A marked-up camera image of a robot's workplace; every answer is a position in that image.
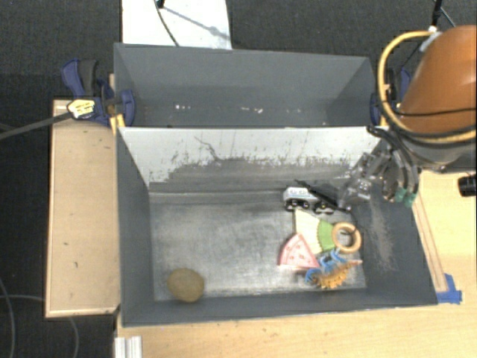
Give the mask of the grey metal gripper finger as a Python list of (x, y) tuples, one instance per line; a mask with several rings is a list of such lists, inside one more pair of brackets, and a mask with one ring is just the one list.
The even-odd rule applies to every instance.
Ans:
[(365, 178), (338, 179), (325, 183), (323, 190), (336, 201), (369, 201), (371, 182)]
[(340, 210), (343, 212), (350, 212), (352, 206), (350, 204), (340, 203), (338, 200), (338, 191), (330, 185), (310, 185), (304, 180), (295, 180), (298, 186), (306, 188), (320, 203), (325, 204), (326, 207), (334, 211)]

